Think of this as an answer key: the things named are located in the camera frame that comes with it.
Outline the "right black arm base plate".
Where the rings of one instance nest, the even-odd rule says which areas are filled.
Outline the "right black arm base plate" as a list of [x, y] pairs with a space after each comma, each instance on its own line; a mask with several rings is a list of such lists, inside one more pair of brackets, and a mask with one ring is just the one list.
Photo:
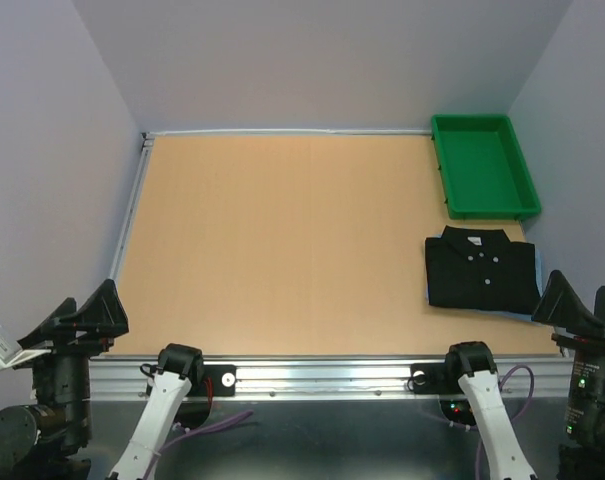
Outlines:
[[465, 371], [461, 365], [446, 362], [413, 363], [407, 385], [409, 390], [417, 395], [462, 394], [458, 380], [464, 375], [473, 377], [483, 371], [496, 373], [497, 367], [482, 365], [480, 369]]

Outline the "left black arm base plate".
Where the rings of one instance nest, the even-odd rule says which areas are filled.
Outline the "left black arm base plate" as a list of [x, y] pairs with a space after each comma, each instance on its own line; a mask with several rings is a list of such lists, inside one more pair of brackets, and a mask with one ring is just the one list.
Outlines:
[[199, 385], [193, 385], [188, 398], [233, 397], [236, 389], [237, 368], [232, 364], [206, 364]]

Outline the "front aluminium rail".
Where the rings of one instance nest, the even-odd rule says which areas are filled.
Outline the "front aluminium rail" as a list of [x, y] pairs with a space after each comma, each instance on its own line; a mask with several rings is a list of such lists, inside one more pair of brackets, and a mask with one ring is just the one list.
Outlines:
[[[396, 400], [415, 397], [408, 390], [413, 365], [441, 361], [433, 356], [213, 356], [205, 365], [235, 367], [235, 373], [224, 379], [235, 389], [231, 401]], [[152, 362], [148, 356], [108, 356], [92, 361], [92, 399], [143, 399], [148, 378], [139, 367]]]

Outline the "black long sleeve shirt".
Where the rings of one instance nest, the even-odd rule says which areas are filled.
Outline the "black long sleeve shirt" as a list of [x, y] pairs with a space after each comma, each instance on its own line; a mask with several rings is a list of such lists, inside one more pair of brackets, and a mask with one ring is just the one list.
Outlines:
[[428, 303], [531, 315], [541, 294], [536, 247], [502, 229], [447, 226], [424, 242]]

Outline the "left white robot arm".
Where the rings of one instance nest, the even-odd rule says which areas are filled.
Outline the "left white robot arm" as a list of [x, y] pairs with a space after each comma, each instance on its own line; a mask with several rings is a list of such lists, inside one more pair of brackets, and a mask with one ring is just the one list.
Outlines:
[[[91, 438], [92, 357], [129, 330], [116, 284], [104, 280], [78, 305], [65, 299], [20, 340], [0, 326], [0, 372], [28, 368], [35, 401], [0, 410], [0, 479], [85, 479], [91, 463], [76, 459]], [[112, 479], [149, 479], [181, 403], [204, 382], [200, 350], [169, 344], [153, 370], [146, 407]]]

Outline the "green plastic bin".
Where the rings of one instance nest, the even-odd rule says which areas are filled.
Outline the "green plastic bin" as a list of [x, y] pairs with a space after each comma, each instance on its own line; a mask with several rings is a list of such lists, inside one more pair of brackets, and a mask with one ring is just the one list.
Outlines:
[[431, 128], [450, 218], [524, 221], [541, 213], [508, 116], [437, 114]]

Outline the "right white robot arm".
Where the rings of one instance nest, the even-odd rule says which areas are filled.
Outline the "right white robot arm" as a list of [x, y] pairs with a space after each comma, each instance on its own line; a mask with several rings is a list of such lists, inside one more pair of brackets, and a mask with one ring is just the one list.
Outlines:
[[[605, 479], [605, 286], [588, 310], [566, 277], [551, 272], [532, 314], [557, 331], [553, 341], [573, 351], [566, 434], [572, 446], [558, 448], [560, 479]], [[445, 384], [466, 396], [493, 479], [533, 479], [504, 406], [497, 368], [482, 342], [450, 347], [442, 366]]]

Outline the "light blue shirt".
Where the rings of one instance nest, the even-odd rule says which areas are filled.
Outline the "light blue shirt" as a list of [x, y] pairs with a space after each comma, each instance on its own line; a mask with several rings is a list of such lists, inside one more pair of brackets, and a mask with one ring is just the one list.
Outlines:
[[426, 298], [432, 307], [494, 313], [529, 321], [541, 298], [536, 252], [426, 255]]

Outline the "aluminium table frame rail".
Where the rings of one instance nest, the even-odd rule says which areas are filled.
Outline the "aluminium table frame rail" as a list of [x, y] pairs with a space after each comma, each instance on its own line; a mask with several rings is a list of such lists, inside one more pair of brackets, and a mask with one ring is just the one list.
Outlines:
[[116, 246], [116, 251], [114, 254], [113, 261], [111, 263], [111, 268], [109, 272], [109, 277], [112, 278], [115, 282], [118, 282], [120, 272], [126, 257], [126, 251], [129, 243], [129, 239], [131, 236], [131, 232], [133, 229], [133, 224], [136, 217], [136, 211], [139, 203], [139, 199], [141, 196], [141, 192], [143, 190], [144, 180], [146, 177], [146, 172], [148, 169], [151, 153], [153, 150], [155, 135], [150, 132], [142, 133], [142, 145], [140, 150], [139, 159], [137, 162], [137, 169], [131, 189], [131, 193], [129, 195], [129, 200], [127, 203], [125, 216], [123, 220], [122, 227], [120, 229], [120, 234]]

